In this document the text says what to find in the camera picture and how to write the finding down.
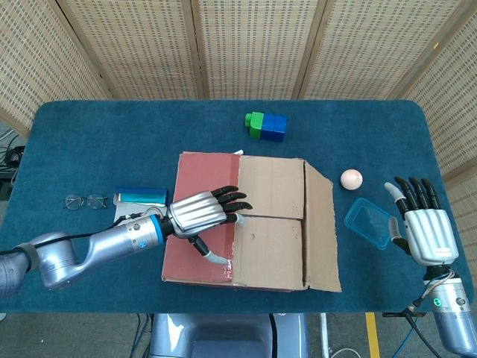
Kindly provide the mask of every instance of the egg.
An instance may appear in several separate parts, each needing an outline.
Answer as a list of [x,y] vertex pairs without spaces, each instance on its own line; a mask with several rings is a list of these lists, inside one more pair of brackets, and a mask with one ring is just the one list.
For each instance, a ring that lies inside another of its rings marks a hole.
[[341,185],[348,190],[356,190],[363,184],[363,176],[356,169],[348,169],[341,175]]

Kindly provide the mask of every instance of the blue container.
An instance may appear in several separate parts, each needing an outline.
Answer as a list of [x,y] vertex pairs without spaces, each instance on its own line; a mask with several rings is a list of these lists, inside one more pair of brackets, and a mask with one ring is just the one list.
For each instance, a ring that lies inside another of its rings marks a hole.
[[357,198],[344,218],[348,229],[366,239],[379,250],[391,242],[388,222],[391,215],[364,198]]

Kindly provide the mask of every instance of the blue block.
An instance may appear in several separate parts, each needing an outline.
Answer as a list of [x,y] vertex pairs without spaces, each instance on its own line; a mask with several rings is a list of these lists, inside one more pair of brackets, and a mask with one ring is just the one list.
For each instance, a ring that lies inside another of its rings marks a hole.
[[275,116],[273,114],[264,114],[262,131],[260,132],[260,139],[275,140],[274,136]]
[[275,142],[283,142],[283,137],[286,132],[286,117],[284,116],[275,116],[274,124],[274,140]]

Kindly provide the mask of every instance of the building block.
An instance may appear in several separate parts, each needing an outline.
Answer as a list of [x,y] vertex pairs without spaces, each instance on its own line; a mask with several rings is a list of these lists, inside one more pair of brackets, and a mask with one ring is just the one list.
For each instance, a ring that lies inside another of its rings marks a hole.
[[274,140],[275,116],[273,114],[265,113],[263,115],[262,132],[260,132],[260,139]]
[[286,132],[286,117],[275,116],[274,135],[272,140],[275,142],[283,142],[283,137],[285,136],[285,132]]
[[250,136],[255,139],[260,139],[262,132],[263,113],[252,112],[245,115],[245,127],[250,128]]

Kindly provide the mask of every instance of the cardboard box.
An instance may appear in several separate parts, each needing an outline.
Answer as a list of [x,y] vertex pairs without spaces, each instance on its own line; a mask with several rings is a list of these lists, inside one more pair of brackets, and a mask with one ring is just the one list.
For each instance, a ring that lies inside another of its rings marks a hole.
[[183,153],[174,200],[235,185],[252,210],[244,225],[224,224],[200,235],[228,259],[216,265],[171,236],[162,278],[206,285],[340,292],[332,183],[303,159]]

